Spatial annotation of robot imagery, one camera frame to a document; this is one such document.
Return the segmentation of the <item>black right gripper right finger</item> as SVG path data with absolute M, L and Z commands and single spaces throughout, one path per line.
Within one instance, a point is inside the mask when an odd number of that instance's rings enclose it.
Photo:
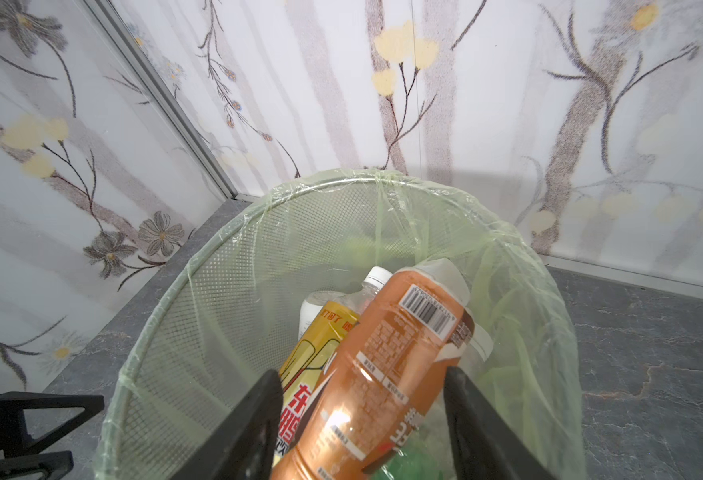
M 457 479 L 555 479 L 461 368 L 447 370 L 443 400 Z

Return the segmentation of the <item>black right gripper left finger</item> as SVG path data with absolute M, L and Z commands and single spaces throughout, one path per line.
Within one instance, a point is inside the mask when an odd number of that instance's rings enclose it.
M 173 480 L 270 478 L 282 405 L 280 376 L 269 370 Z

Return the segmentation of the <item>green plastic bottle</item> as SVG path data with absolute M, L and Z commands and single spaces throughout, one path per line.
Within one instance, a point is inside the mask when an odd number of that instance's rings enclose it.
M 395 457 L 375 472 L 371 479 L 445 479 L 444 455 L 445 448 L 437 439 L 418 433 L 411 436 Z

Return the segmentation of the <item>brown label milk tea bottle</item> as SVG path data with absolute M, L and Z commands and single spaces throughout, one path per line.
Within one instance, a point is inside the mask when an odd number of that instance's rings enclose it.
M 275 479 L 369 479 L 419 429 L 469 347 L 471 292 L 447 258 L 401 268 L 320 376 Z

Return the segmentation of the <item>orange drink bottle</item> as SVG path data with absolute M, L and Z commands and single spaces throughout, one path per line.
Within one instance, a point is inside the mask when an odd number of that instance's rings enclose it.
M 279 463 L 297 438 L 299 424 L 308 408 L 310 396 L 319 384 L 319 378 L 332 359 L 340 343 L 359 323 L 361 314 L 391 279 L 393 273 L 375 266 L 369 270 L 361 284 L 361 290 L 346 293 L 338 302 L 328 302 L 321 315 L 299 340 L 289 358 L 280 369 L 283 389 L 283 406 L 280 415 L 274 462 Z M 337 309 L 343 315 L 339 340 L 327 317 Z

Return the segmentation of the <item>white label yellow V bottle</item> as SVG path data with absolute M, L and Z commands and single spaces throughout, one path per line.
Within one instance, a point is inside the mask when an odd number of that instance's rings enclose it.
M 310 293 L 302 303 L 299 315 L 299 330 L 298 339 L 301 340 L 307 330 L 311 327 L 318 315 L 321 315 L 328 302 L 338 302 L 345 297 L 344 292 L 335 290 L 320 290 Z M 331 311 L 331 315 L 327 317 L 335 336 L 341 340 L 343 335 L 342 322 L 343 315 L 337 314 L 337 309 Z

